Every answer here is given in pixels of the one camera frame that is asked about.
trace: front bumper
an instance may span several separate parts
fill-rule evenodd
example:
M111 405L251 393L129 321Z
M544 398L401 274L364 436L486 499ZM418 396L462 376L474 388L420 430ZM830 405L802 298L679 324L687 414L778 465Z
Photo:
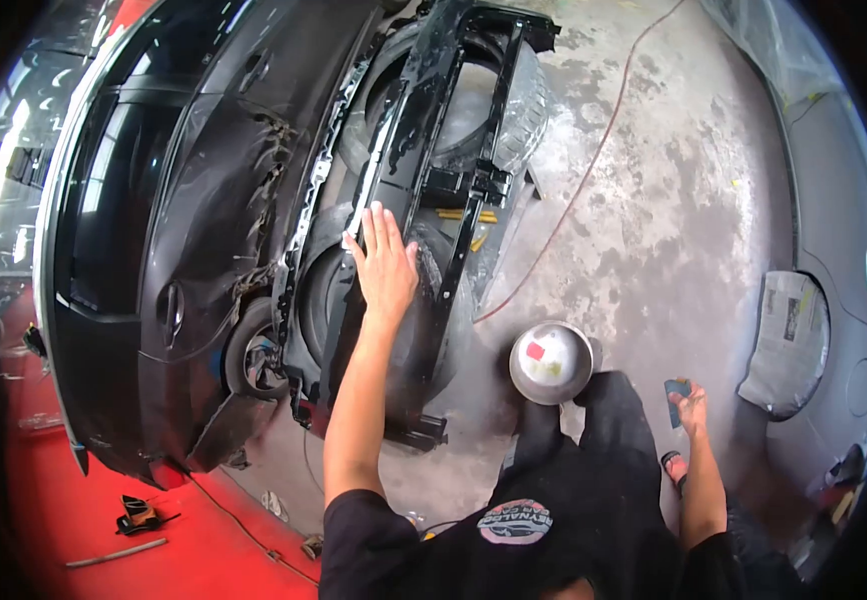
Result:
M468 31L503 36L507 42L475 167L456 172L431 166L431 156L464 64L463 42ZM483 204L501 207L511 194L513 175L496 166L495 152L521 44L530 44L535 52L553 50L559 32L560 27L540 13L475 0L440 0L425 17L423 30L400 78L386 95L385 108L370 143L370 158L355 189L354 212L347 231L354 236L359 234L361 214L373 201L383 203L393 212L401 232L410 228L425 198L440 198L463 207L451 259L432 307L421 320L414 338L423 340L417 348L420 358L414 361L409 374L411 385L418 389L430 384L434 377L481 208ZM299 229L306 232L302 225ZM291 261L299 264L299 257L288 256L284 266L290 267ZM294 418L321 437L326 433L366 309L349 253L344 256L341 268L351 275L341 280L336 295L339 300L331 308L319 385L313 386L309 398L300 393L292 402ZM279 298L282 322L290 314L295 272L293 268L283 273L280 279L286 283L281 293L275 295ZM286 325L281 330L283 343ZM445 442L446 419L423 414L423 393L405 396L406 402L402 399L387 402L385 437L418 450L432 450Z

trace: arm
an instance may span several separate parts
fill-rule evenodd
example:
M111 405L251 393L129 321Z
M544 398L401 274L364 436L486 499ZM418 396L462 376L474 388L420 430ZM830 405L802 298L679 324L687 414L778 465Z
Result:
M690 467L683 490L680 540L687 549L728 530L728 500L707 437L707 392L691 381L690 395L672 392L684 430L690 438Z
M417 245L404 248L391 211L375 201L363 211L362 222L366 253L344 233L367 308L327 426L324 506L350 490L384 495L377 470L384 438L384 386L393 341L417 285Z

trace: foot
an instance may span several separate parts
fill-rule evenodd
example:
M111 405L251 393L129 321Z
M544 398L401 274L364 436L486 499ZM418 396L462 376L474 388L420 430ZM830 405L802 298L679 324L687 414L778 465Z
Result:
M680 452L671 452L665 457L664 471L673 482L674 486L680 484L680 480L687 474L687 461L683 460Z

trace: metal bowl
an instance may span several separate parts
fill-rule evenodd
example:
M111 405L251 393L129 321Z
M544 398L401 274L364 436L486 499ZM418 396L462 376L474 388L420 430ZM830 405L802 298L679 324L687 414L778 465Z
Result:
M594 350L569 322L545 320L524 331L510 351L510 378L537 404L562 404L584 389L594 373Z

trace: concrete floor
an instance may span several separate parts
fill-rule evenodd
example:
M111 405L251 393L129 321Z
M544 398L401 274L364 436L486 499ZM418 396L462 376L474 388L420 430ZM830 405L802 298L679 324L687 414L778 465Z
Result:
M531 161L544 199L516 231L481 312L521 282L578 195L520 292L475 326L465 370L427 406L449 418L450 442L425 455L384 445L379 470L390 505L427 524L485 505L522 402L504 376L506 349L528 326L556 318L602 343L604 369L628 374L658 455L688 450L670 427L663 381L702 384L725 486L754 513L766 510L786 492L766 464L763 413L735 393L753 349L763 272L789 268L793 253L787 174L763 84L688 0L639 45L616 123L579 189L633 41L675 2L509 4L552 15L563 28L556 52L540 56L557 103ZM566 404L562 428L578 438L583 409ZM323 497L304 462L305 437L320 481L323 442L287 406L248 444L253 466L233 474L257 498L278 495L289 524L309 534L322 531ZM665 483L660 502L676 531L673 486Z

